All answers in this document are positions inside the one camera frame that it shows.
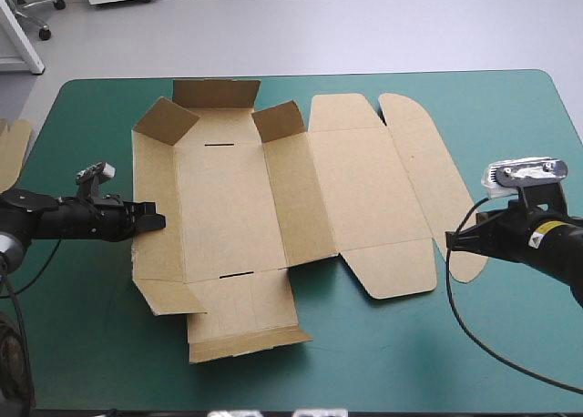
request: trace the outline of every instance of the cardboard box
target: cardboard box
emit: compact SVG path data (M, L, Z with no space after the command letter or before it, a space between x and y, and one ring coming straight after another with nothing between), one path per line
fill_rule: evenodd
M23 119L11 127L0 119L0 192L10 189L18 180L31 132L30 123Z
M188 313L191 362L307 341L287 268L341 254L377 299L435 288L432 231L364 96L253 112L259 81L176 80L133 131L135 200L167 228L134 241L152 311Z

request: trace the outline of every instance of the cardboard tab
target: cardboard tab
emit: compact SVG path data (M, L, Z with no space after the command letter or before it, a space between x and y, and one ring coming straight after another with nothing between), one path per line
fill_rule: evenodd
M15 121L12 127L0 121L0 192L17 182L31 132L30 123L23 119Z
M302 113L294 101L255 112L252 116L264 143L306 131Z
M371 127L384 127L384 124L362 94L332 94L312 99L311 132Z
M174 80L173 100L187 108L253 108L259 80Z
M341 255L375 299L431 291L437 286L431 239L347 250Z
M187 109L161 97L134 126L134 130L173 146L198 120Z
M297 326L247 333L222 340L190 344L189 361L212 361L311 340L312 337Z
M134 282L154 315L206 312L185 283L143 279Z
M379 101L415 195L445 257L445 232L457 228L474 201L425 109L398 94L382 94ZM452 255L451 271L456 280L468 282L482 271L486 262L486 257L456 252Z

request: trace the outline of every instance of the cable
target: cable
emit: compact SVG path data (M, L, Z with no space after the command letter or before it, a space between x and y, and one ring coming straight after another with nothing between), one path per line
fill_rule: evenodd
M462 230L462 227L466 224L466 222L470 219L470 217L472 216L472 213L476 209L478 209L480 206L482 206L484 203L486 203L488 200L489 200L489 198L482 198L467 212L467 214L465 215L461 224L455 230L452 245L455 245L455 242L457 240L457 236L459 235L459 232ZM575 392L577 394L583 394L583 389L581 389L579 387L575 387L572 385L568 385L567 383L556 381L552 378L548 378L546 376L543 376L542 374L538 374L534 371L526 369L526 368L522 367L521 365L516 364L515 362L507 360L505 357L499 355L498 353L496 353L495 351L490 349L488 346L486 346L481 340L479 340L474 335L474 333L472 331L470 331L467 328L464 321L462 320L462 316L460 315L459 311L457 310L457 307L456 307L455 301L454 301L454 294L452 292L452 282L451 282L451 274L452 273L451 273L451 270L449 269L449 260L450 260L451 255L452 255L452 250L451 250L451 248L448 247L447 253L445 255L445 284L447 287L447 298L449 299L449 306L451 307L452 312L454 313L455 319L457 320L457 324L459 324L460 328L462 328L465 335L467 335L467 337L470 340L472 340L475 344L477 344L488 355L490 355L491 357L502 362L503 364L510 367L511 369L519 371L519 372L525 374L526 376L530 376L531 378L534 378L538 381L542 381L542 382L547 383L549 385L552 385L554 387L558 387L558 388L561 388L563 390L567 390L569 392Z
M51 254L48 255L48 258L45 261L45 265L43 265L41 267L41 269L38 271L38 273L36 274L36 276L34 276L32 278L32 280L30 280L24 287L22 287L20 290L15 291L15 295L19 295L22 294L23 292L25 292L26 290L28 290L30 287L32 287L34 285L34 283L40 279L40 277L43 275L43 273L46 270L46 267L48 267L48 265L51 263L51 260L53 260L53 257L56 254L56 251L58 250L58 248L61 246L61 242L63 240L60 239L59 241L56 242L55 246L53 247L53 251L51 251ZM10 294L7 294L5 296L0 296L0 300L1 299L10 299Z
M18 298L15 294L14 288L12 287L10 280L8 280L8 276L5 274L0 275L0 279L2 279L4 282L6 290L8 291L8 296L10 297L12 305L15 308L18 331L20 333L20 339L22 340L23 353L25 356L26 383L28 386L28 401L23 415L28 415L35 400L35 385L33 384L32 370L30 369L30 357L28 355L28 340L26 339L25 319L22 315L22 311L20 310L20 303L18 303Z

